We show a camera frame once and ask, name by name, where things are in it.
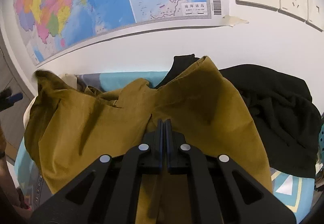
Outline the olive brown jacket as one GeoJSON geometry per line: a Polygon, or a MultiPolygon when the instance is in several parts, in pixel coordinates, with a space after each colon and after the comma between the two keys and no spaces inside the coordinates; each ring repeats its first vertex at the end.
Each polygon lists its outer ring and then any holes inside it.
{"type": "Polygon", "coordinates": [[[48,71],[36,73],[38,96],[25,130],[25,146],[55,193],[100,155],[125,154],[159,119],[204,154],[227,154],[271,190],[268,158],[237,89],[208,57],[165,85],[137,79],[102,93],[68,86],[48,71]]]}

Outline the black garment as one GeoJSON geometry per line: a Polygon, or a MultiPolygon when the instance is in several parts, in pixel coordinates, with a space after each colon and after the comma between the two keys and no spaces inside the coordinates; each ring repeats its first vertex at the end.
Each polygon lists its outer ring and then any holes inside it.
{"type": "Polygon", "coordinates": [[[269,168],[314,178],[321,129],[304,80],[243,64],[217,69],[204,56],[176,56],[154,88],[154,120],[173,128],[204,154],[227,154],[262,184],[269,168]]]}

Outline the white wall switch right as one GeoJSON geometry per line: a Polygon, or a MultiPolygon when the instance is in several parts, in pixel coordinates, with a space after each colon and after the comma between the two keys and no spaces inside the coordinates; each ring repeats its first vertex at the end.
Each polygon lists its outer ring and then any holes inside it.
{"type": "Polygon", "coordinates": [[[308,0],[306,23],[319,31],[323,31],[323,0],[308,0]]]}

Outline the cream pillow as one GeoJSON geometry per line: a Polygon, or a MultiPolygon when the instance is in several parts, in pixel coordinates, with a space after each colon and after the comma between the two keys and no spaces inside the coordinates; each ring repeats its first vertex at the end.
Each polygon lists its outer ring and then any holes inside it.
{"type": "MultiPolygon", "coordinates": [[[[77,77],[72,74],[62,74],[59,76],[68,86],[77,89],[77,77]]],[[[24,129],[26,129],[27,124],[30,119],[30,111],[31,107],[33,106],[34,102],[36,100],[36,97],[32,99],[32,101],[29,103],[28,107],[26,108],[24,115],[23,115],[23,125],[24,129]]]]}

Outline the teal grey patterned bed sheet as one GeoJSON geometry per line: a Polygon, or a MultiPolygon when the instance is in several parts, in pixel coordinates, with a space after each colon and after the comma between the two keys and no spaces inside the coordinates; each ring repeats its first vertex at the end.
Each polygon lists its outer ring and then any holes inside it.
{"type": "MultiPolygon", "coordinates": [[[[112,91],[125,87],[130,82],[144,78],[150,85],[156,86],[166,72],[124,72],[124,73],[101,73],[77,75],[77,89],[81,85],[93,86],[101,91],[112,91]]],[[[18,178],[19,187],[25,196],[25,201],[30,208],[35,210],[52,196],[48,186],[43,180],[36,164],[30,158],[24,141],[21,142],[18,156],[14,165],[18,178]]],[[[281,172],[276,168],[270,168],[271,182],[274,195],[295,214],[297,223],[300,223],[314,208],[314,185],[313,178],[305,178],[281,172]]]]}

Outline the teal perforated plastic basket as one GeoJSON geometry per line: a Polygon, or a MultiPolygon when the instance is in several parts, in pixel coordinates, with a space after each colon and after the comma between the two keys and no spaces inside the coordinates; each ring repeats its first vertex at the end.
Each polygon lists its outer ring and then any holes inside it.
{"type": "Polygon", "coordinates": [[[318,138],[317,162],[315,164],[315,190],[323,191],[323,125],[318,138]]]}

